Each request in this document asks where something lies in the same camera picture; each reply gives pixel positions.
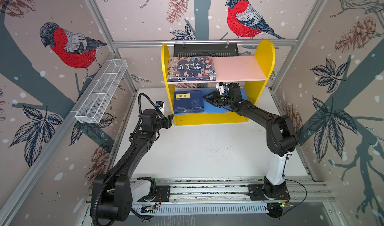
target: bookshelf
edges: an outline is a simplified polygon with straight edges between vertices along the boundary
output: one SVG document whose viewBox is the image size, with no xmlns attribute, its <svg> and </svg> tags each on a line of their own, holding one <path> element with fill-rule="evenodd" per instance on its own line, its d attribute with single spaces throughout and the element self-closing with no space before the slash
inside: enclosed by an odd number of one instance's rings
<svg viewBox="0 0 384 226">
<path fill-rule="evenodd" d="M 243 99 L 247 99 L 256 105 L 260 98 L 269 77 L 275 66 L 275 46 L 269 40 L 263 40 L 257 46 L 255 56 L 237 57 L 214 57 L 216 81 L 210 82 L 245 82 L 242 88 Z M 161 64 L 164 82 L 167 89 L 169 104 L 172 113 L 174 105 L 175 85 L 180 82 L 167 82 L 167 66 L 169 61 L 169 50 L 167 44 L 161 47 Z M 204 94 L 213 90 L 203 89 Z M 215 108 L 204 102 L 204 113 L 175 114 L 174 124 L 181 125 L 200 125 L 216 123 L 245 123 L 248 118 L 242 117 L 237 113 L 229 112 L 223 108 Z"/>
</svg>

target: metal beam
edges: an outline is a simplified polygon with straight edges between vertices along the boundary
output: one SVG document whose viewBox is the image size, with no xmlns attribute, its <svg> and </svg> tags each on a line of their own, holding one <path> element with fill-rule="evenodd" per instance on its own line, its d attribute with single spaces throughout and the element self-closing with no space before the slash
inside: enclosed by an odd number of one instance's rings
<svg viewBox="0 0 384 226">
<path fill-rule="evenodd" d="M 299 36 L 298 36 L 298 42 L 295 47 L 293 47 L 290 52 L 288 53 L 287 58 L 285 59 L 283 65 L 281 66 L 278 74 L 276 75 L 275 80 L 273 81 L 273 84 L 271 86 L 272 92 L 275 92 L 277 87 L 280 85 L 281 81 L 283 80 L 285 74 L 287 73 L 289 67 L 291 66 L 293 60 L 295 59 L 296 55 L 299 53 L 301 47 L 304 44 L 305 39 L 308 37 L 312 27 L 314 26 L 316 20 L 320 16 L 325 4 L 328 0 L 317 0 L 312 9 L 309 13 L 303 28 L 301 29 Z"/>
<path fill-rule="evenodd" d="M 84 103 L 85 99 L 92 91 L 93 87 L 98 82 L 97 80 L 103 75 L 103 72 L 107 69 L 109 60 L 116 57 L 116 52 L 111 53 L 99 72 L 95 75 L 94 80 L 88 85 L 84 93 L 81 95 L 79 100 L 75 103 L 72 111 L 65 117 L 58 131 L 53 135 L 49 143 L 42 149 L 40 156 L 36 159 L 35 163 L 28 170 L 26 175 L 20 181 L 16 189 L 13 191 L 3 208 L 0 210 L 0 225 L 8 226 L 11 224 L 13 218 L 17 214 L 29 193 L 33 190 L 33 187 L 37 183 L 40 176 L 43 174 L 46 166 L 49 165 L 51 159 L 55 156 L 58 151 L 61 142 L 64 140 L 68 132 L 71 131 L 76 118 L 76 110 L 78 110 Z"/>
<path fill-rule="evenodd" d="M 104 22 L 103 16 L 99 10 L 99 7 L 96 4 L 95 0 L 85 0 L 88 5 L 89 10 L 93 16 L 94 21 L 100 29 L 101 34 L 103 35 L 107 46 L 111 52 L 116 52 L 116 49 L 113 47 L 113 39 L 111 33 L 108 30 L 106 23 Z"/>
<path fill-rule="evenodd" d="M 275 46 L 295 46 L 297 39 L 268 39 L 272 41 Z M 237 44 L 237 46 L 254 46 L 263 41 L 263 39 L 233 39 L 233 40 L 168 40 L 168 41 L 114 41 L 113 46 L 115 48 L 150 48 L 150 47 L 161 47 L 162 44 L 166 43 L 169 47 L 173 47 L 175 44 Z"/>
</svg>

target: gray floor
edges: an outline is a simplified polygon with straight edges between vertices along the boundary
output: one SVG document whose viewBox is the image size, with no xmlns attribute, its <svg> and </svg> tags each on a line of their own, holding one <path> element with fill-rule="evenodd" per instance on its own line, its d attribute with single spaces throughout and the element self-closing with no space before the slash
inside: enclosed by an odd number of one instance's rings
<svg viewBox="0 0 384 226">
<path fill-rule="evenodd" d="M 302 203 L 278 219 L 266 214 L 191 214 L 186 216 L 155 216 L 150 222 L 142 222 L 136 216 L 129 216 L 124 222 L 115 222 L 113 226 L 332 226 L 323 203 Z"/>
</svg>

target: stack of blue books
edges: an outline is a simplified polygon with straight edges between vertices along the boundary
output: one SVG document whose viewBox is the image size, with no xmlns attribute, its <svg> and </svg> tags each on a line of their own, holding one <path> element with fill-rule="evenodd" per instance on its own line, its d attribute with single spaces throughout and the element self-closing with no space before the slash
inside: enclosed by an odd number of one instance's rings
<svg viewBox="0 0 384 226">
<path fill-rule="evenodd" d="M 174 113 L 204 113 L 202 90 L 176 91 Z"/>
</svg>

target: white table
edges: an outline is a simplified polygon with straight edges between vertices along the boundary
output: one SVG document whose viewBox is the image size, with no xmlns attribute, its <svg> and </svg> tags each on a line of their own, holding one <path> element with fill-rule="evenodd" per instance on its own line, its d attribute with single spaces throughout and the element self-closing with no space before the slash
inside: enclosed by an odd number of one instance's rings
<svg viewBox="0 0 384 226">
<path fill-rule="evenodd" d="M 171 114 L 166 89 L 139 89 L 156 103 L 166 103 L 165 116 Z M 152 108 L 141 97 L 142 110 Z M 271 113 L 279 114 L 265 88 L 257 104 Z M 119 147 L 117 163 L 130 146 L 129 134 L 138 121 L 137 98 Z M 143 156 L 132 179 L 141 176 L 172 180 L 239 179 L 265 176 L 273 154 L 266 145 L 265 129 L 249 120 L 247 123 L 175 126 L 160 130 L 160 138 Z M 286 176 L 307 176 L 296 151 L 287 161 Z"/>
</svg>

